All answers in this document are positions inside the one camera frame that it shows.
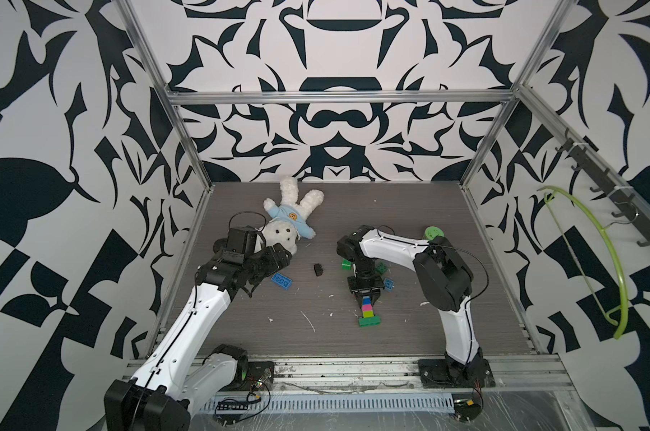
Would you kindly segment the long blue lego brick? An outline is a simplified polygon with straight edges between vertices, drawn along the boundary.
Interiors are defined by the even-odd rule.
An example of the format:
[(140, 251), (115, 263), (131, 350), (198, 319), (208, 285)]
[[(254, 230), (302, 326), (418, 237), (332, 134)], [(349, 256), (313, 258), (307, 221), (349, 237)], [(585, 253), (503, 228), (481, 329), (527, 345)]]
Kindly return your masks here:
[(288, 290), (293, 284), (293, 281), (292, 281), (291, 278), (289, 278), (289, 277), (287, 277), (287, 276), (285, 276), (283, 274), (280, 274), (280, 273), (277, 273), (277, 274), (273, 275), (270, 280), (273, 283), (275, 283), (277, 286), (279, 286), (279, 287), (281, 287), (281, 288), (283, 288), (285, 290)]

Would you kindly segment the green long lego plate brick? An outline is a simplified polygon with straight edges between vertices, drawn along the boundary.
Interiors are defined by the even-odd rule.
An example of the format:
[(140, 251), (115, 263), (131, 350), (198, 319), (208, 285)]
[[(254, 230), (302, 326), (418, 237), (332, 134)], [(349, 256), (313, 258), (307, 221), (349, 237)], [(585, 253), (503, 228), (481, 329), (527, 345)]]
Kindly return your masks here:
[(370, 316), (370, 317), (361, 317), (358, 319), (358, 324), (361, 328), (376, 326), (381, 323), (381, 318), (379, 316)]

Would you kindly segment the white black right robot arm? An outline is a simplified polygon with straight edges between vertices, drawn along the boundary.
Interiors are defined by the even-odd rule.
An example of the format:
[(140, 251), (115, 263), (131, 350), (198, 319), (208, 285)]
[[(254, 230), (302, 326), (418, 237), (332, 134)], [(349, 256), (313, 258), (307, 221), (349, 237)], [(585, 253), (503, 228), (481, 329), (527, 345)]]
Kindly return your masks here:
[(448, 368), (466, 378), (477, 373), (483, 356), (470, 311), (474, 276), (447, 238), (440, 235), (432, 240), (415, 240), (360, 226), (338, 240), (337, 254), (351, 263), (349, 291), (366, 318), (384, 288), (378, 260), (413, 271), (425, 299), (440, 314)]

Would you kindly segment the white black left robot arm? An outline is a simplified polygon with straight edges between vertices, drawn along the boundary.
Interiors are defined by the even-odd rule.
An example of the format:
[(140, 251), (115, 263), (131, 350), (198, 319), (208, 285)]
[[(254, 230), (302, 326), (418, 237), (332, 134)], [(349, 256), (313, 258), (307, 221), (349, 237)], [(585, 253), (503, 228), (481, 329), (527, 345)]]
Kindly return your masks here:
[(187, 430), (221, 389), (242, 382), (248, 359), (241, 348), (222, 345), (199, 369), (191, 366), (237, 293), (252, 294), (291, 259), (290, 251), (269, 245), (257, 229), (230, 228), (210, 261), (197, 269), (186, 305), (154, 353), (129, 380), (116, 380), (106, 391), (107, 429)]

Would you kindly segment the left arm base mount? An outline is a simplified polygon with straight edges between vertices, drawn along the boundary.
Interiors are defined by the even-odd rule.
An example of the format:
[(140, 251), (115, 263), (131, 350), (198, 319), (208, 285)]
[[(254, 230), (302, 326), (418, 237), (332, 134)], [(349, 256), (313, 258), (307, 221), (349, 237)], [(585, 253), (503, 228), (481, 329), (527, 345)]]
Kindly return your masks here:
[(233, 383), (234, 391), (249, 391), (251, 388), (267, 386), (271, 389), (276, 374), (274, 361), (251, 360), (240, 362), (238, 381)]

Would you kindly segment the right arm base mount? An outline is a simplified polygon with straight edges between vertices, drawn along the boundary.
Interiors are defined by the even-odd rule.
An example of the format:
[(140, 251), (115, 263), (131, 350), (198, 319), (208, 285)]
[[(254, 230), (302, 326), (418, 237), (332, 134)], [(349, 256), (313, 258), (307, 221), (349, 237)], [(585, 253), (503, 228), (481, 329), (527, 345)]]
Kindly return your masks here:
[(424, 388), (492, 388), (496, 381), (490, 363), (482, 350), (468, 364), (445, 356), (442, 359), (420, 359), (418, 373)]

